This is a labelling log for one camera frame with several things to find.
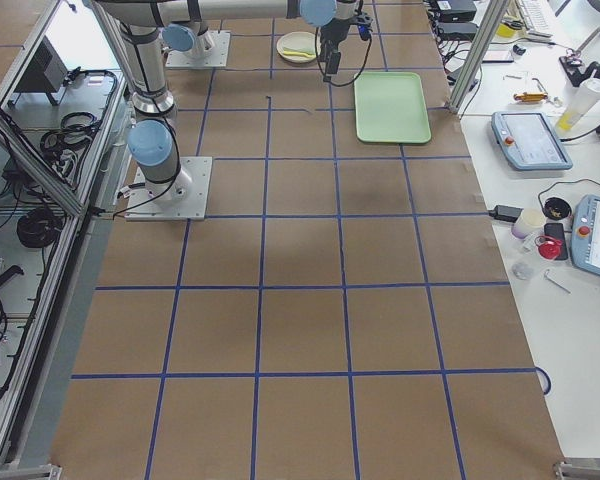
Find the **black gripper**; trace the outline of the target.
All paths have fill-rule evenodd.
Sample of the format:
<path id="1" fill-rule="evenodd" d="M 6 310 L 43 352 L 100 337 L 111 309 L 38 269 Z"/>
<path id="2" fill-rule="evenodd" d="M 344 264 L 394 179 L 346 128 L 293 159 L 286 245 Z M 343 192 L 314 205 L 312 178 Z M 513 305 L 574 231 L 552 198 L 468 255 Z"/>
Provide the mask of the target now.
<path id="1" fill-rule="evenodd" d="M 322 68 L 323 76 L 333 76 L 338 73 L 341 60 L 339 45 L 347 38 L 349 28 L 349 23 L 328 23 L 319 28 L 318 65 Z"/>

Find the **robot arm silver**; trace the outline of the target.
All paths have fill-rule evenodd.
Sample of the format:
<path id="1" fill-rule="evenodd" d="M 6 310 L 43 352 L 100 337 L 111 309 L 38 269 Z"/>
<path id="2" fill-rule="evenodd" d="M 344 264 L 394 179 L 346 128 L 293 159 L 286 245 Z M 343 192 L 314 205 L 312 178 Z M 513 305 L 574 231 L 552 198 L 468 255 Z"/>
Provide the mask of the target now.
<path id="1" fill-rule="evenodd" d="M 210 56 L 215 46 L 207 31 L 197 34 L 181 24 L 171 23 L 164 27 L 161 36 L 170 50 L 180 52 L 192 59 Z"/>
<path id="2" fill-rule="evenodd" d="M 323 81 L 338 73 L 341 52 L 351 28 L 371 41 L 371 17 L 361 1 L 96 1 L 117 21 L 134 87 L 134 108 L 165 118 L 175 108 L 166 83 L 159 40 L 169 27 L 183 27 L 204 37 L 210 20 L 301 18 L 314 27 L 315 52 Z"/>

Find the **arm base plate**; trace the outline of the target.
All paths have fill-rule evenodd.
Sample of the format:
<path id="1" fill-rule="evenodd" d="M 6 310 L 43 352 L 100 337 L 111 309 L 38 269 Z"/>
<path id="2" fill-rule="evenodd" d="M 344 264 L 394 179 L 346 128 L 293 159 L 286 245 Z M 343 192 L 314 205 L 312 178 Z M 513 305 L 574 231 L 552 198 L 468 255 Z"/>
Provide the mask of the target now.
<path id="1" fill-rule="evenodd" d="M 175 183 L 155 200 L 169 183 L 133 189 L 123 216 L 128 221 L 203 220 L 212 174 L 211 157 L 181 157 L 181 170 Z"/>
<path id="2" fill-rule="evenodd" d="M 227 30 L 208 30 L 200 36 L 164 30 L 162 40 L 168 48 L 168 69 L 202 70 L 227 66 L 231 40 L 231 33 Z"/>

